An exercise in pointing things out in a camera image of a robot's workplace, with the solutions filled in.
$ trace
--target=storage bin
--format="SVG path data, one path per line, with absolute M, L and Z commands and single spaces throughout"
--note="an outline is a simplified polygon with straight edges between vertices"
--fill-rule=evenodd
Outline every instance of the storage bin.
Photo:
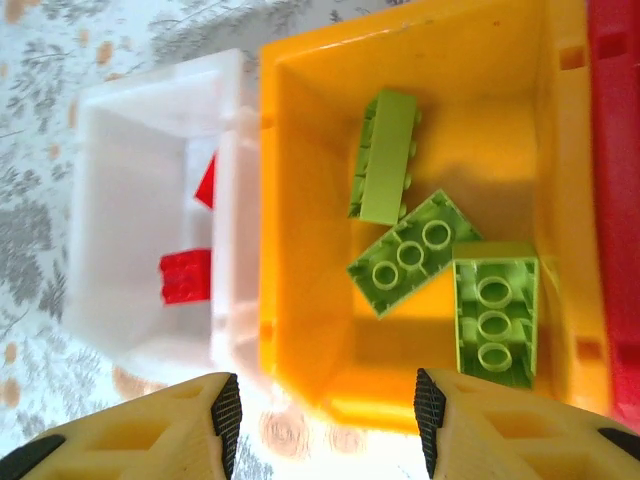
M 596 212 L 613 413 L 640 430 L 640 4 L 591 0 Z
M 234 338 L 257 355 L 259 129 L 243 63 L 229 50 L 79 101 L 62 323 L 148 379 L 229 368 Z M 194 194 L 216 150 L 212 212 Z M 212 301 L 165 306 L 160 258 L 192 248 L 213 248 Z
M 347 218 L 366 105 L 423 113 L 405 193 L 438 188 L 489 241 L 540 259 L 535 391 L 606 413 L 582 0 L 430 0 L 262 51 L 261 363 L 309 406 L 415 432 L 418 367 L 456 368 L 451 268 L 378 320 L 345 269 L 386 227 Z

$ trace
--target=table surface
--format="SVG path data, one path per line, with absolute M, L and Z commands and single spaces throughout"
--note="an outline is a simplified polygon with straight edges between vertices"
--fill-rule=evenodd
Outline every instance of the table surface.
M 0 21 L 0 456 L 46 428 L 153 392 L 70 338 L 63 309 L 78 92 L 158 65 L 403 0 L 5 0 Z M 329 425 L 246 402 L 237 479 L 428 478 L 417 437 Z

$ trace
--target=yellow plastic bin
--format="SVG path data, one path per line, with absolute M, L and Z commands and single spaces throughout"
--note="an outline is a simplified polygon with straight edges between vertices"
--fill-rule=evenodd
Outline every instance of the yellow plastic bin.
M 261 362 L 338 422 L 415 432 L 418 367 L 456 368 L 451 269 L 376 319 L 345 269 L 385 227 L 347 218 L 365 106 L 416 95 L 409 211 L 443 188 L 541 260 L 535 391 L 607 413 L 584 0 L 427 0 L 262 52 Z

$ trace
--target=green lego brick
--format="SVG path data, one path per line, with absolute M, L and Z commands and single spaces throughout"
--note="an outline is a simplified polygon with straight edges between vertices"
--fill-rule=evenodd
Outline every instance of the green lego brick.
M 532 388 L 538 348 L 539 262 L 526 243 L 453 247 L 458 371 Z
M 382 317 L 451 263 L 454 242 L 481 239 L 438 190 L 371 245 L 347 272 Z
M 392 90 L 382 90 L 367 106 L 349 201 L 350 218 L 395 225 L 406 214 L 402 193 L 411 184 L 407 162 L 415 155 L 411 136 L 420 118 L 416 97 Z

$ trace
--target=white plastic bin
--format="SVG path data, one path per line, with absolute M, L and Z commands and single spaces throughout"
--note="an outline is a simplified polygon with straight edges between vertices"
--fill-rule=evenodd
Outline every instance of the white plastic bin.
M 231 368 L 236 338 L 257 350 L 259 133 L 243 64 L 228 50 L 81 95 L 62 322 L 151 380 Z M 212 214 L 194 193 L 216 150 Z M 212 301 L 165 306 L 160 258 L 198 247 L 213 248 Z

